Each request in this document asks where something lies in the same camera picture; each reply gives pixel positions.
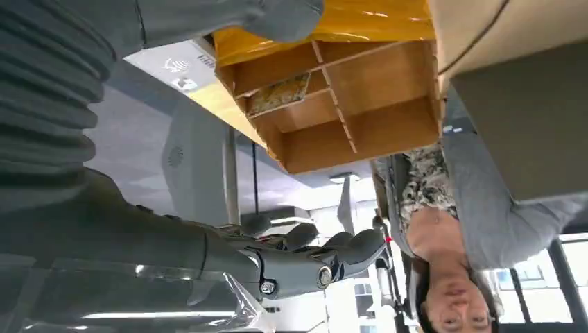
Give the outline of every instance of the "clear plastic sheet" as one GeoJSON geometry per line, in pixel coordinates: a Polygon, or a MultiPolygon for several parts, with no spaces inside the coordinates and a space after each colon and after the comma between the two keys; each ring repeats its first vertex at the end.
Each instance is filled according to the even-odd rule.
{"type": "MultiPolygon", "coordinates": [[[[429,40],[435,31],[426,0],[325,0],[325,12],[308,40],[389,42],[429,40]]],[[[252,60],[298,44],[280,44],[240,28],[214,33],[218,66],[252,60]]]]}
{"type": "Polygon", "coordinates": [[[222,272],[69,259],[43,269],[1,261],[0,284],[2,332],[275,332],[265,309],[222,272]]]}

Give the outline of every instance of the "black cable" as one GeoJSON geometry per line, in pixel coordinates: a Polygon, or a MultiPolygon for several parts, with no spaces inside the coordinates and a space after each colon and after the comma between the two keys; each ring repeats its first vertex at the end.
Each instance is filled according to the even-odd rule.
{"type": "Polygon", "coordinates": [[[252,157],[253,157],[253,195],[255,197],[255,214],[259,214],[259,194],[257,189],[257,145],[255,142],[251,143],[252,157]]]}
{"type": "Polygon", "coordinates": [[[469,43],[469,45],[462,51],[462,53],[460,53],[457,56],[457,58],[455,58],[447,66],[445,66],[443,69],[441,69],[439,71],[439,74],[438,75],[443,75],[447,71],[449,71],[450,69],[452,69],[460,60],[462,60],[463,57],[465,57],[465,55],[468,52],[471,51],[471,49],[474,48],[474,46],[476,46],[480,42],[480,40],[482,40],[482,38],[484,38],[484,36],[486,36],[486,34],[488,33],[488,31],[490,31],[490,29],[492,29],[492,27],[499,20],[500,16],[502,15],[502,13],[504,12],[506,6],[509,3],[510,3],[510,0],[503,0],[502,1],[502,4],[500,5],[500,8],[496,12],[495,16],[492,18],[492,21],[490,21],[490,23],[474,38],[474,40],[472,40],[472,42],[469,43]]]}

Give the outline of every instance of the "woman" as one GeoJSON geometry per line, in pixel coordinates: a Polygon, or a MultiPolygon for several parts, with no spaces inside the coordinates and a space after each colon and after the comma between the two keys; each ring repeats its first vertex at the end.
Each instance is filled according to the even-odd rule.
{"type": "MultiPolygon", "coordinates": [[[[454,92],[447,109],[464,111],[454,92]]],[[[388,195],[401,197],[389,198],[399,203],[390,205],[390,218],[401,249],[424,262],[415,296],[423,330],[497,332],[496,307],[479,272],[512,267],[547,247],[585,197],[514,204],[476,133],[446,136],[403,160],[410,164],[406,185],[402,168],[388,178],[396,182],[388,188],[400,187],[388,195]]]]}

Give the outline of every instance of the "ceiling light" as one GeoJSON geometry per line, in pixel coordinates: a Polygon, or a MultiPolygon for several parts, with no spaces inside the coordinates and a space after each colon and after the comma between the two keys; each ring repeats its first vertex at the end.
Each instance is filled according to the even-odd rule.
{"type": "Polygon", "coordinates": [[[82,319],[230,317],[234,315],[232,311],[102,312],[83,316],[82,319]]]}
{"type": "Polygon", "coordinates": [[[349,177],[349,179],[352,182],[356,182],[358,181],[360,178],[358,175],[356,175],[355,173],[351,173],[351,172],[346,172],[346,173],[341,173],[335,176],[332,176],[329,178],[330,181],[334,182],[335,184],[343,184],[345,182],[345,179],[349,177]]]}
{"type": "Polygon", "coordinates": [[[307,219],[306,217],[298,217],[298,216],[284,217],[283,219],[272,220],[272,224],[287,223],[287,222],[314,223],[314,221],[312,219],[307,219]]]}

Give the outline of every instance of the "gray jacket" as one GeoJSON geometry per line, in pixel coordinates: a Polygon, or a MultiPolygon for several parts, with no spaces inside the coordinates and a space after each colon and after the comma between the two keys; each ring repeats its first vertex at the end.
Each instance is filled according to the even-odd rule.
{"type": "MultiPolygon", "coordinates": [[[[469,263],[474,269],[512,267],[546,248],[574,216],[586,207],[587,197],[534,205],[514,203],[481,138],[461,133],[442,140],[449,178],[469,263]]],[[[387,192],[392,233],[400,248],[413,255],[406,235],[399,231],[397,201],[406,171],[389,157],[387,192]]]]}

